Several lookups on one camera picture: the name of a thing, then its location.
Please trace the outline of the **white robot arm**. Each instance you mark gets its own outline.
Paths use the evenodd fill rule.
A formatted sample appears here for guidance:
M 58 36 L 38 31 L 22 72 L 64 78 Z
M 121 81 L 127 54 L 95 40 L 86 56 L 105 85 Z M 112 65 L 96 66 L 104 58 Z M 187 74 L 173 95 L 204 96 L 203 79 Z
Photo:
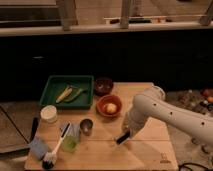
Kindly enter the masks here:
M 165 92 L 158 86 L 136 94 L 132 107 L 126 112 L 117 143 L 134 137 L 152 117 L 187 133 L 209 146 L 213 146 L 213 117 L 179 108 L 165 101 Z

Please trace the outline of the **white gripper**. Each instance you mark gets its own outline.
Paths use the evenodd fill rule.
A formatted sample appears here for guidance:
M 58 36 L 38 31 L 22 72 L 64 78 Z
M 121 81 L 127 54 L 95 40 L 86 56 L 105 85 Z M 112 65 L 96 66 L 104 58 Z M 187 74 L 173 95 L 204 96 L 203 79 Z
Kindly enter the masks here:
M 121 126 L 124 132 L 115 139 L 117 145 L 123 143 L 129 137 L 134 137 L 146 124 L 148 117 L 132 107 L 126 114 Z

